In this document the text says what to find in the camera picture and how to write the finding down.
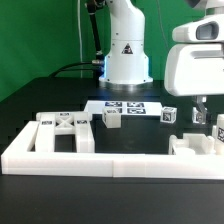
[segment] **black table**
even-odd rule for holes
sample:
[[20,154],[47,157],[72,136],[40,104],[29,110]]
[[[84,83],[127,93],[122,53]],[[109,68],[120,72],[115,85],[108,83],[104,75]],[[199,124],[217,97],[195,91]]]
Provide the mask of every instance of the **black table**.
[[[177,107],[173,125],[158,117],[122,117],[107,130],[91,122],[96,152],[166,154],[171,134],[211,134],[223,96],[208,98],[211,124],[191,121],[190,97],[170,96],[161,81],[135,93],[100,89],[93,79],[38,78],[0,103],[0,153],[37,112],[80,111],[87,100],[161,102]],[[137,178],[0,176],[1,223],[223,223],[224,182]]]

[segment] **white robot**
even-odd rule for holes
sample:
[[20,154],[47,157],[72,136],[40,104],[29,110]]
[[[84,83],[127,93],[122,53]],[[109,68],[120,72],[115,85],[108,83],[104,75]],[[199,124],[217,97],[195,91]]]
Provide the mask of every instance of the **white robot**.
[[165,88],[174,96],[195,96],[206,119],[203,96],[224,94],[224,0],[186,0],[206,15],[173,30],[175,45],[169,52]]
[[104,74],[99,78],[99,85],[116,90],[135,90],[152,84],[149,59],[144,53],[143,13],[130,0],[95,0],[94,3],[96,9],[106,4],[111,17],[111,49],[105,57]]

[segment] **warning label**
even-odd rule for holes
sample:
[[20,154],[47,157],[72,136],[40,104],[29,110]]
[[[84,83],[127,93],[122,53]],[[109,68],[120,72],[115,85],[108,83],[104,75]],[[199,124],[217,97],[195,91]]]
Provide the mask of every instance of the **warning label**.
[[132,49],[130,47],[130,44],[127,44],[124,50],[122,51],[122,54],[133,54]]

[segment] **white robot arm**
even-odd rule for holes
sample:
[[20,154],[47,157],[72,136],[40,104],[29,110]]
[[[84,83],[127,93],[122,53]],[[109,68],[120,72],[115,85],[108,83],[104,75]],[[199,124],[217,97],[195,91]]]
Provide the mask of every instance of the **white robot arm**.
[[145,17],[131,0],[95,0],[96,7],[104,3],[111,18],[111,49],[105,57],[101,87],[135,90],[152,83],[149,59],[144,53]]

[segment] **green screen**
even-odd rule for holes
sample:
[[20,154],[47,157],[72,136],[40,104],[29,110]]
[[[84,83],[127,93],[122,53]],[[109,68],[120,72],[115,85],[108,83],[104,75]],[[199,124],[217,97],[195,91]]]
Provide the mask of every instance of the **green screen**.
[[[203,12],[189,8],[184,0],[160,0],[160,8],[157,0],[132,2],[146,17],[145,53],[151,59],[152,77],[162,80],[168,49],[174,45],[173,28],[202,17]],[[106,54],[110,50],[108,8],[96,16]],[[83,61],[89,61],[95,51],[85,0],[81,0],[81,30]],[[77,0],[1,0],[0,31],[0,101],[32,79],[80,61]],[[90,76],[87,72],[61,75]]]

